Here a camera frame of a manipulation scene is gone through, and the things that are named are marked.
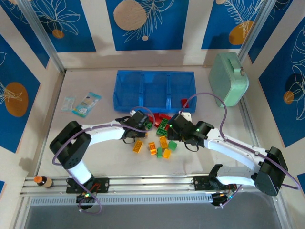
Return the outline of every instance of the orange cap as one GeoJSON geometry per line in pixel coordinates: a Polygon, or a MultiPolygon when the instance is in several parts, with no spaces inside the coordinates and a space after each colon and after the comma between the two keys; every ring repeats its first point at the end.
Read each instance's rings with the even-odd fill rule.
{"type": "Polygon", "coordinates": [[[36,183],[40,183],[40,182],[42,182],[42,177],[41,177],[41,176],[36,176],[36,177],[34,178],[34,181],[35,181],[36,183]]]}

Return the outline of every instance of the gray floor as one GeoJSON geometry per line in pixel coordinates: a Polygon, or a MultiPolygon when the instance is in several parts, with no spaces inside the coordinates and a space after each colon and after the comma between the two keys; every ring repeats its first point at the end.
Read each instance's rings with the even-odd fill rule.
{"type": "Polygon", "coordinates": [[[91,216],[76,206],[31,207],[26,229],[279,229],[272,199],[240,193],[224,209],[211,204],[106,205],[91,216]]]}

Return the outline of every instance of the case handle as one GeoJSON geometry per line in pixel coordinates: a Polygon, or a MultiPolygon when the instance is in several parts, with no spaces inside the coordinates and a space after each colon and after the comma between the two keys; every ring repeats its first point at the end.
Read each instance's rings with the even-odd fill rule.
{"type": "Polygon", "coordinates": [[[240,67],[240,64],[237,62],[236,59],[229,58],[230,64],[233,67],[234,75],[244,75],[244,68],[240,67]]]}

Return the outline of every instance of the vent grille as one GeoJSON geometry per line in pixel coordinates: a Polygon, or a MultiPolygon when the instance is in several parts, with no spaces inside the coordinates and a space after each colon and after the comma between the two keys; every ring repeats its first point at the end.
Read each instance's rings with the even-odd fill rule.
{"type": "MultiPolygon", "coordinates": [[[[111,195],[98,197],[103,205],[209,203],[211,194],[187,195],[111,195]]],[[[31,206],[76,205],[76,197],[34,197],[31,206]]]]}

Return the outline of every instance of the white tabletop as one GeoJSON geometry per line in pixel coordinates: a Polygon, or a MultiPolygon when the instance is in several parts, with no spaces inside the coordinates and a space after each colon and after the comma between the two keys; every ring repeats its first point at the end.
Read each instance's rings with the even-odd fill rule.
{"type": "MultiPolygon", "coordinates": [[[[212,92],[208,73],[210,69],[202,67],[159,67],[141,68],[137,70],[164,70],[164,71],[194,71],[197,92],[212,92]]],[[[52,164],[53,153],[49,149],[51,141],[70,122],[77,121],[81,125],[96,125],[107,123],[115,118],[126,116],[113,108],[113,91],[118,69],[98,70],[68,70],[64,78],[54,118],[51,124],[47,144],[44,149],[40,175],[55,177],[66,176],[62,167],[52,164]],[[102,96],[86,118],[78,117],[73,113],[61,111],[66,96],[76,96],[74,105],[77,105],[88,92],[102,96]]],[[[192,114],[194,123],[202,120],[219,128],[224,115],[224,109],[217,106],[212,96],[200,95],[197,98],[196,112],[192,114]]],[[[183,143],[171,153],[170,159],[157,158],[150,155],[149,142],[160,146],[157,129],[149,132],[147,139],[140,139],[144,145],[139,154],[132,151],[134,144],[125,144],[122,140],[111,140],[90,146],[83,157],[88,169],[95,176],[128,176],[128,175],[170,175],[208,173],[214,164],[229,166],[237,165],[231,158],[209,149],[200,148],[197,153],[188,151],[183,143]]],[[[238,106],[228,108],[228,116],[224,124],[224,133],[241,141],[251,143],[250,135],[245,129],[241,112],[238,106]]]]}

